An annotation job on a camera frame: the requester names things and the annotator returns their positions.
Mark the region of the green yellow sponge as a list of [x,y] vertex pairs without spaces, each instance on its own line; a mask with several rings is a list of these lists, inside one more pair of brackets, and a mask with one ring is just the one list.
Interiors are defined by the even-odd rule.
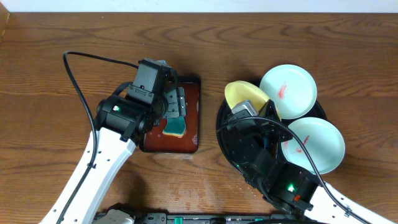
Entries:
[[162,134],[181,138],[186,133],[186,130],[185,118],[180,116],[178,118],[169,118]]

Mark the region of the yellow plate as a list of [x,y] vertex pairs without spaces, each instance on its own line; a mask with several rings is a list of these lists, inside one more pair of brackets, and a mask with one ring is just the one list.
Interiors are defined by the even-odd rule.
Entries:
[[270,100],[269,96],[259,87],[241,80],[227,84],[224,95],[230,109],[244,100],[251,100],[258,110],[258,115],[263,106]]

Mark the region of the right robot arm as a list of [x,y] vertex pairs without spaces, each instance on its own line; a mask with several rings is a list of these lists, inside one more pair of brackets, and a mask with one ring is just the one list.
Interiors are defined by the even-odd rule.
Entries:
[[345,142],[319,103],[299,118],[277,115],[273,101],[224,101],[216,120],[221,151],[266,202],[322,223],[389,223],[339,193],[321,175],[344,158]]

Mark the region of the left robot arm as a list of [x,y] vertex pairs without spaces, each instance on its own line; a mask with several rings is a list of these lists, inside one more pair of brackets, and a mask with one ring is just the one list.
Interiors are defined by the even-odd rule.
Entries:
[[121,84],[90,115],[92,131],[77,167],[42,223],[91,223],[116,174],[146,133],[169,111],[169,78],[178,75],[164,60],[144,58],[133,82]]

